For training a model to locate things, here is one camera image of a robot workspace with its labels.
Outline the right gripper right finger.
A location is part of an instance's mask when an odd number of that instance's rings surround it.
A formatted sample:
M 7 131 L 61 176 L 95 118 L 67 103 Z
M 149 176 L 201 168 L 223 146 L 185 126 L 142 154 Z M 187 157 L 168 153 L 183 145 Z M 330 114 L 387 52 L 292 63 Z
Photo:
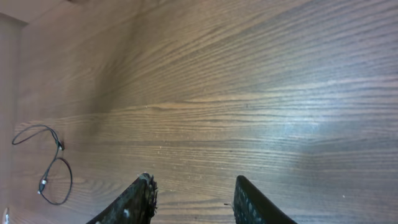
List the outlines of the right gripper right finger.
M 239 224 L 296 224 L 243 175 L 236 178 L 232 208 Z

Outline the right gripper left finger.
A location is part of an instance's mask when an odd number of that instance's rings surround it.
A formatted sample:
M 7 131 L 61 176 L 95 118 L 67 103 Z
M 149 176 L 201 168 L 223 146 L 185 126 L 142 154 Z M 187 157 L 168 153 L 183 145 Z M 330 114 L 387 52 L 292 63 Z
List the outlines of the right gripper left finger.
M 143 173 L 87 224 L 150 224 L 157 209 L 157 193 L 154 176 Z

